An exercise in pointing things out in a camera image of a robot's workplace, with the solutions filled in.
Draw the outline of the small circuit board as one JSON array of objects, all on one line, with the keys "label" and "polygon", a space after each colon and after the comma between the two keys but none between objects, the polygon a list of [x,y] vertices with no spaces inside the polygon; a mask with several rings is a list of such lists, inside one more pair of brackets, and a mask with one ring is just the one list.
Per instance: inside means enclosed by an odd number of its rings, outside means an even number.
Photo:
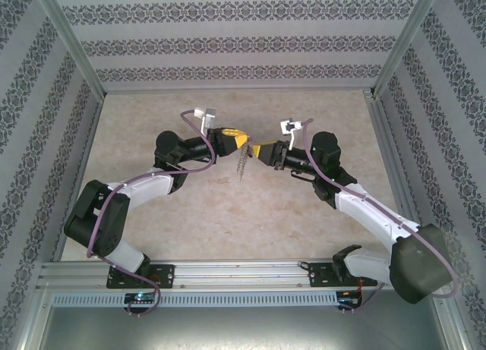
[{"label": "small circuit board", "polygon": [[153,304],[156,296],[152,292],[131,292],[126,293],[124,298],[125,304]]},{"label": "small circuit board", "polygon": [[347,304],[349,306],[359,306],[362,303],[362,293],[355,292],[337,292],[337,300],[339,303]]}]

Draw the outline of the grey metal sheet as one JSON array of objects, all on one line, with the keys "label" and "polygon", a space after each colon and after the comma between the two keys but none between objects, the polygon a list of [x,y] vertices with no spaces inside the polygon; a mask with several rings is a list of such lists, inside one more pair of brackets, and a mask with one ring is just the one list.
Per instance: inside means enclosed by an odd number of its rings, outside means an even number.
[{"label": "grey metal sheet", "polygon": [[332,307],[55,308],[41,350],[449,350],[429,304],[384,296],[357,314]]}]

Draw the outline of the aluminium back wall rail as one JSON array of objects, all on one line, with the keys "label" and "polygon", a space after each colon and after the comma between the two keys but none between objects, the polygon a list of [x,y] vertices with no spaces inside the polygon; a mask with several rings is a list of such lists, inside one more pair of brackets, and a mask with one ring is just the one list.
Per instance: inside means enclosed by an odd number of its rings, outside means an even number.
[{"label": "aluminium back wall rail", "polygon": [[373,87],[223,87],[223,88],[178,88],[178,89],[150,89],[150,90],[112,90],[105,96],[127,95],[163,95],[163,94],[187,94],[187,93],[256,93],[256,92],[341,92],[355,91],[373,92]]}]

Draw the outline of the aluminium table side rail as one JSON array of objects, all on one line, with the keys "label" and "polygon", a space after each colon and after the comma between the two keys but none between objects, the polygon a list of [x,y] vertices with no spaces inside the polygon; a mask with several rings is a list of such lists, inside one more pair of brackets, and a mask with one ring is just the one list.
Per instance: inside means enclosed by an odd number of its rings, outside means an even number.
[{"label": "aluminium table side rail", "polygon": [[56,236],[56,240],[54,243],[54,248],[49,258],[49,262],[59,262],[62,258],[62,253],[65,246],[65,233],[64,227],[65,223],[68,220],[68,217],[71,214],[71,211],[74,208],[74,205],[77,201],[78,194],[82,187],[82,181],[84,177],[84,173],[87,167],[90,151],[93,145],[94,137],[96,134],[97,125],[99,123],[99,118],[101,111],[103,109],[103,105],[106,98],[103,97],[98,104],[96,105],[96,109],[93,112],[92,118],[90,120],[89,129],[87,130],[87,135],[82,140],[82,150],[80,151],[80,161],[77,164],[77,168],[75,170],[75,176],[73,180],[73,184],[71,186],[71,191],[69,194],[69,201],[68,205],[66,206],[65,212],[62,217],[61,225],[59,226],[59,231]]},{"label": "aluminium table side rail", "polygon": [[363,90],[363,94],[397,210],[407,219],[420,222],[383,108],[371,89]]}]

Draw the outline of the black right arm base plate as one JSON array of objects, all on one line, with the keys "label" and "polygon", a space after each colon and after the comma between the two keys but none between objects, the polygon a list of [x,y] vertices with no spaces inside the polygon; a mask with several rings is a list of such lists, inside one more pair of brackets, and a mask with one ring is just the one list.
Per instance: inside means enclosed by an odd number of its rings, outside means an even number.
[{"label": "black right arm base plate", "polygon": [[333,269],[332,262],[308,263],[308,278],[311,287],[376,287],[377,281],[366,277],[354,277],[348,273],[338,276]]}]

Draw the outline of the aluminium frame corner post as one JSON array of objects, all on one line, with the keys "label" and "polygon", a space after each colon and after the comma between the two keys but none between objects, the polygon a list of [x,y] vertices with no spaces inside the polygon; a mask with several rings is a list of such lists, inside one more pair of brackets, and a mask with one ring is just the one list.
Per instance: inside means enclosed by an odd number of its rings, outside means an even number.
[{"label": "aluminium frame corner post", "polygon": [[106,96],[106,91],[103,88],[103,84],[58,1],[39,0],[39,3],[42,5],[43,10],[58,31],[62,42],[65,44],[67,50],[79,67],[80,72],[90,86],[90,89],[95,93],[98,99],[104,98]]},{"label": "aluminium frame corner post", "polygon": [[406,21],[399,37],[397,38],[390,55],[383,64],[383,67],[372,87],[372,95],[376,99],[386,89],[389,79],[393,76],[400,63],[402,56],[405,54],[409,44],[418,32],[421,22],[429,12],[435,0],[417,0],[411,14]]}]

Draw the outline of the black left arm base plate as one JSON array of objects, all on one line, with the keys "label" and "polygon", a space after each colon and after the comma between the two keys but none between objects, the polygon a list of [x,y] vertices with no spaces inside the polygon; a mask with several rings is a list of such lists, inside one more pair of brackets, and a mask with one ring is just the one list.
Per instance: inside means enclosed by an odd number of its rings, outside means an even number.
[{"label": "black left arm base plate", "polygon": [[[171,289],[175,277],[175,266],[151,263],[139,269],[136,274],[156,283],[161,289]],[[106,281],[108,289],[152,289],[153,286],[120,270],[110,268]]]}]

